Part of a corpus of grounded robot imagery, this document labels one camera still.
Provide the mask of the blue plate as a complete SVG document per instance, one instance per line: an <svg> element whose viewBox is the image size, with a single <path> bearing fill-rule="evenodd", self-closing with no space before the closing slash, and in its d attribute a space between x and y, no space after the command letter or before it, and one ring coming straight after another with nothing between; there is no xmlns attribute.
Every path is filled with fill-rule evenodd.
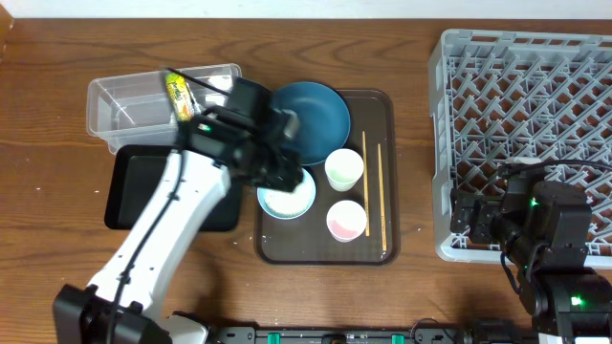
<svg viewBox="0 0 612 344"><path fill-rule="evenodd" d="M273 106L297 114L299 128L288 149L300 155L302 165L316 165L347 142L351 131L348 105L334 89L300 81L273 93Z"/></svg>

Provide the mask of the white cup pink inside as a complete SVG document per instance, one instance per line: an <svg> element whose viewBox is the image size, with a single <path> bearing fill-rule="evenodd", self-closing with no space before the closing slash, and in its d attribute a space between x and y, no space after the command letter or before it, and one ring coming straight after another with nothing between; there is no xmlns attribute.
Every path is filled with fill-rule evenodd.
<svg viewBox="0 0 612 344"><path fill-rule="evenodd" d="M368 221L364 208L349 200L333 204L326 215L326 225L331 235L341 243L348 243L366 230Z"/></svg>

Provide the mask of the light blue rice bowl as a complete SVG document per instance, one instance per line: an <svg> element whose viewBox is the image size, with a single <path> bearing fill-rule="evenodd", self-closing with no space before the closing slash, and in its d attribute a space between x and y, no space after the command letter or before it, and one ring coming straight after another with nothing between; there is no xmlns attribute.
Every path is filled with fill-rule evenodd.
<svg viewBox="0 0 612 344"><path fill-rule="evenodd" d="M305 214L316 197L316 184L312 175L302 169L302 182L293 192L267 188L257 189L260 207L270 216L279 220L292 220Z"/></svg>

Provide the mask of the green snack wrapper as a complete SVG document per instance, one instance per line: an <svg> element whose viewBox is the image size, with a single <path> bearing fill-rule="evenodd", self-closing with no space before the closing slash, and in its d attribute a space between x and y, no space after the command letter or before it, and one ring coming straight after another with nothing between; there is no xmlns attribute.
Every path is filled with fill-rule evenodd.
<svg viewBox="0 0 612 344"><path fill-rule="evenodd" d="M180 75L169 73L165 77L165 86L177 120L180 122L190 121L198 108L186 79Z"/></svg>

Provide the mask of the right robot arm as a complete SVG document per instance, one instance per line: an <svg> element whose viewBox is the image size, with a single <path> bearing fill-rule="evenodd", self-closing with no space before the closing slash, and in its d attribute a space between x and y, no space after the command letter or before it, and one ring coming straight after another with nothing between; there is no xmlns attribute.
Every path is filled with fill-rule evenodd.
<svg viewBox="0 0 612 344"><path fill-rule="evenodd" d="M570 343L610 338L611 284L585 265L592 208L586 194L546 177L547 162L504 163L501 196L450 192L453 232L476 244L499 244L514 293L534 330Z"/></svg>

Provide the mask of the white cup green inside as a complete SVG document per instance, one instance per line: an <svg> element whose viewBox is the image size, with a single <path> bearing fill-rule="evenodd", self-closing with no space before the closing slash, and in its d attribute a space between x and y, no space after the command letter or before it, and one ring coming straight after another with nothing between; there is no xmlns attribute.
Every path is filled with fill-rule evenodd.
<svg viewBox="0 0 612 344"><path fill-rule="evenodd" d="M331 187L339 192L348 191L361 178L363 159L354 150L341 148L332 152L325 161L324 172Z"/></svg>

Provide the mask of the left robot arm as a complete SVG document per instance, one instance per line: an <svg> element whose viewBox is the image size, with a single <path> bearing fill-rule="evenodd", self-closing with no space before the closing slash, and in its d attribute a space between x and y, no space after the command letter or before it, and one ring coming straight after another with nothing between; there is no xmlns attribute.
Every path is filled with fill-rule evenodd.
<svg viewBox="0 0 612 344"><path fill-rule="evenodd" d="M180 312L162 316L187 249L232 183L292 191L302 181L291 110L241 115L213 106L178 124L177 143L140 217L84 289L65 285L53 303L60 343L204 343L209 329Z"/></svg>

